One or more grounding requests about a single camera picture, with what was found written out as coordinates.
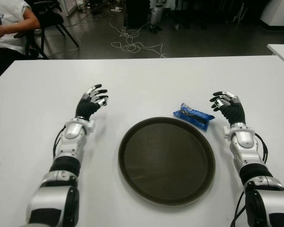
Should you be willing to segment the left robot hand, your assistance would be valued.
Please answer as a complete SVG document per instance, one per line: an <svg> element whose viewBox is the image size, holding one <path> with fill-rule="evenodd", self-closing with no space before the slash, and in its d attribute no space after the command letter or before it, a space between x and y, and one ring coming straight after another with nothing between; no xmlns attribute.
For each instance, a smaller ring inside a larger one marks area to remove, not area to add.
<svg viewBox="0 0 284 227"><path fill-rule="evenodd" d="M97 112L102 106L107 105L107 89L101 89L101 87L102 84L96 84L84 92L78 102L75 118L89 121L91 115Z"/></svg>

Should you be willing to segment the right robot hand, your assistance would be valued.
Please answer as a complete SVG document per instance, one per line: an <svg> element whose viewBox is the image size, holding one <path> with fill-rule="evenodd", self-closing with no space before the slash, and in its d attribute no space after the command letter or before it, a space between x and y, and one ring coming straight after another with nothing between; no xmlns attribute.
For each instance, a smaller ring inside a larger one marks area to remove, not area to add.
<svg viewBox="0 0 284 227"><path fill-rule="evenodd" d="M246 123L245 112L238 96L228 91L218 91L213 93L210 102L213 104L213 111L220 111L230 125Z"/></svg>

